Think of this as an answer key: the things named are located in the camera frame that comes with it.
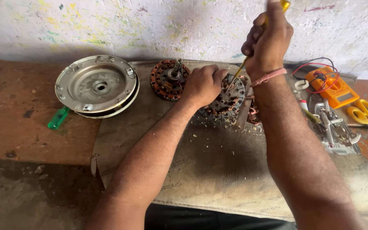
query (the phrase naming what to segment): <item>cardboard sheet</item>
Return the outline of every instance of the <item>cardboard sheet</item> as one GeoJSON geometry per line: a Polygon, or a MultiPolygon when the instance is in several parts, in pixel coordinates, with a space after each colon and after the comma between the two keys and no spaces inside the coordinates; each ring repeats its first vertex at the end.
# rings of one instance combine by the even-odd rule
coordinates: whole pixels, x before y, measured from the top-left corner
{"type": "MultiPolygon", "coordinates": [[[[156,63],[132,63],[140,79],[136,100],[121,114],[101,123],[92,163],[94,166],[97,163],[105,186],[128,150],[173,105],[159,98],[150,87],[149,76],[156,63]]],[[[228,63],[184,61],[184,64],[190,70],[218,64],[232,74],[238,69],[228,63]]],[[[205,119],[198,112],[191,122],[154,203],[294,220],[269,173],[261,126],[247,124],[250,132],[240,133],[230,123],[205,119]]],[[[368,160],[361,155],[331,156],[353,192],[356,207],[368,215],[368,160]]]]}

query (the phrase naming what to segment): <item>red wire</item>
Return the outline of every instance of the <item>red wire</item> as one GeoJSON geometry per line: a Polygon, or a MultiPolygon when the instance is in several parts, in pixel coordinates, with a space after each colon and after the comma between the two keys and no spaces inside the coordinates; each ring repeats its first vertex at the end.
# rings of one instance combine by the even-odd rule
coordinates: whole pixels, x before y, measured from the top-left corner
{"type": "MultiPolygon", "coordinates": [[[[303,64],[303,65],[301,65],[301,66],[299,66],[292,74],[291,74],[291,76],[292,75],[294,75],[300,68],[302,68],[303,66],[305,66],[305,65],[325,65],[325,66],[329,66],[329,67],[332,67],[332,68],[334,68],[333,66],[331,66],[331,65],[326,65],[326,64],[323,64],[323,63],[314,63],[314,62],[310,62],[310,63],[305,63],[305,64],[303,64]]],[[[337,73],[336,74],[337,75],[337,77],[336,77],[336,80],[329,86],[329,87],[327,87],[327,88],[325,88],[325,89],[323,89],[323,90],[320,90],[320,91],[315,91],[315,92],[312,92],[312,91],[309,91],[308,90],[308,88],[306,88],[306,91],[308,91],[308,92],[311,92],[311,93],[319,93],[319,92],[324,92],[324,91],[326,91],[326,90],[328,90],[330,87],[332,87],[336,82],[337,82],[337,80],[339,80],[339,77],[340,77],[340,75],[339,75],[339,73],[337,73]]],[[[324,80],[324,82],[323,82],[323,85],[322,85],[322,87],[320,87],[321,89],[326,85],[326,80],[327,80],[327,77],[326,76],[324,76],[325,77],[325,80],[324,80]]]]}

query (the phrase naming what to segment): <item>workbench surface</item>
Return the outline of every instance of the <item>workbench surface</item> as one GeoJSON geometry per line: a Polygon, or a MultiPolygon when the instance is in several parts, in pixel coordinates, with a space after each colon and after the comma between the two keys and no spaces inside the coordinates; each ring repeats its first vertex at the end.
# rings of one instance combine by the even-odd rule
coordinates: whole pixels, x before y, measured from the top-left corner
{"type": "MultiPolygon", "coordinates": [[[[63,106],[54,85],[64,68],[0,60],[0,159],[90,165],[101,120],[69,112],[58,130],[47,128],[63,106]]],[[[368,80],[358,80],[353,88],[368,100],[368,80]]],[[[359,146],[368,155],[368,146],[359,146]]]]}

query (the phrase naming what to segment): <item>pink thread bracelet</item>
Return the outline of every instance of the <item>pink thread bracelet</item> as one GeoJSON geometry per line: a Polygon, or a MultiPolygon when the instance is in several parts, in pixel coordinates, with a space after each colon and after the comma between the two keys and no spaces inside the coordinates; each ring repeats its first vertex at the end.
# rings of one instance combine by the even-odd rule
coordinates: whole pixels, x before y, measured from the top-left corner
{"type": "Polygon", "coordinates": [[[268,80],[274,76],[278,76],[278,75],[281,75],[281,74],[285,74],[287,73],[286,69],[285,68],[282,68],[282,69],[278,69],[278,70],[275,70],[271,73],[268,73],[268,74],[265,74],[264,76],[262,76],[261,78],[259,78],[258,80],[254,81],[252,84],[251,84],[251,87],[253,86],[257,86],[259,84],[261,84],[262,82],[268,82],[268,80]]]}

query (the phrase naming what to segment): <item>green screwdriver handle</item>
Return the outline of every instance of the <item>green screwdriver handle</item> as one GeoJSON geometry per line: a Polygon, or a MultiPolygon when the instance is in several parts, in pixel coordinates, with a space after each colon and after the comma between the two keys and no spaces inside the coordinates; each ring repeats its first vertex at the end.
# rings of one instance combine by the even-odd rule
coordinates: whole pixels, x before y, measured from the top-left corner
{"type": "Polygon", "coordinates": [[[55,113],[55,116],[52,120],[48,123],[48,128],[52,130],[56,130],[59,128],[60,124],[68,115],[69,108],[64,106],[63,108],[59,109],[58,112],[55,113]]]}

